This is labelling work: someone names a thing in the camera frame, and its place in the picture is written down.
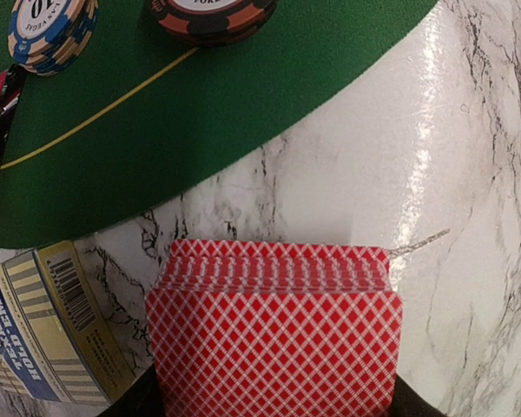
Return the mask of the white blue chip stack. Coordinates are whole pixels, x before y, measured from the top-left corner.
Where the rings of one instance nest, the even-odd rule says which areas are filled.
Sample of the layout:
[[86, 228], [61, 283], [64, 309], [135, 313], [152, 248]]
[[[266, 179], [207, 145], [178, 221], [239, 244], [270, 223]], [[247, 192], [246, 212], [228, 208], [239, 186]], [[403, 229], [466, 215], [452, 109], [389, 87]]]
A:
[[38, 76], [66, 70], [82, 54], [99, 16], [97, 1], [16, 1], [11, 10], [11, 57]]

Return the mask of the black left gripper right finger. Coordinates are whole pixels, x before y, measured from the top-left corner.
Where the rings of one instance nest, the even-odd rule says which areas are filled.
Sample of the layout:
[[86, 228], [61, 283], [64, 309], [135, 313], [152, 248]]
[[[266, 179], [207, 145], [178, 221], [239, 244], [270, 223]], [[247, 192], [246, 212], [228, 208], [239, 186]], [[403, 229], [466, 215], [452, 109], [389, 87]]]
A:
[[418, 395], [399, 375], [396, 376], [391, 417], [446, 417]]

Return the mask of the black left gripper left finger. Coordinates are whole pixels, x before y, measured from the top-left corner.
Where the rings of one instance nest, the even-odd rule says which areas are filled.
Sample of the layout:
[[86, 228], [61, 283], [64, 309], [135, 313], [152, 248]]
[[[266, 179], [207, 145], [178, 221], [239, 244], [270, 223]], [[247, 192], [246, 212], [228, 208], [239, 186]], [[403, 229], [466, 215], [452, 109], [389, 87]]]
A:
[[112, 406], [98, 417], [162, 417], [162, 394], [154, 368], [149, 368]]

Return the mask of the red-backed card deck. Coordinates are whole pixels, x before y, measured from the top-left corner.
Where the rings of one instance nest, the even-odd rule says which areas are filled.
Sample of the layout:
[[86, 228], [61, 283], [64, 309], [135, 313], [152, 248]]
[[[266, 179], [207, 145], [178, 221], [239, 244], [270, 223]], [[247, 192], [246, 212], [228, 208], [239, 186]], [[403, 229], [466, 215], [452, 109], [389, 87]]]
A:
[[379, 247], [179, 239], [148, 294], [168, 416], [387, 416], [403, 303]]

